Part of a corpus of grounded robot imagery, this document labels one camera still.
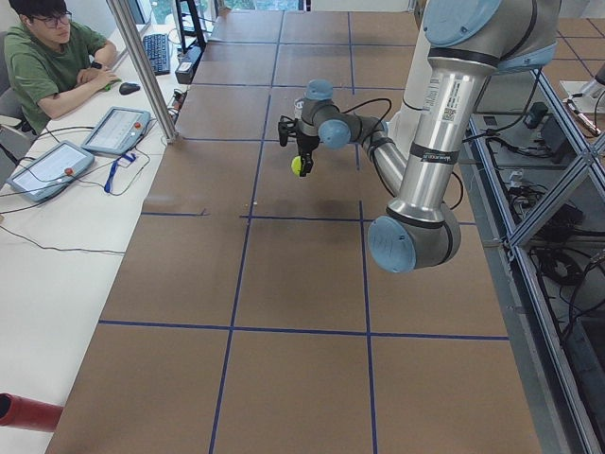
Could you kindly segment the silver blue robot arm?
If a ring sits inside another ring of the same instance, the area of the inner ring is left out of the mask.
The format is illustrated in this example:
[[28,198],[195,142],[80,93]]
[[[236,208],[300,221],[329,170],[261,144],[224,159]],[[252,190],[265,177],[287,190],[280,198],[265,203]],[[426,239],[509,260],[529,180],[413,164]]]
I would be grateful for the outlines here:
[[390,121],[344,113],[332,84],[311,80],[282,120],[282,142],[294,138],[301,175],[319,146],[360,145],[391,195],[372,222],[368,243],[385,271],[434,267],[458,251],[458,221],[444,200],[475,103],[495,74],[539,69],[556,49],[557,1],[422,1],[419,38],[409,71],[415,96]]

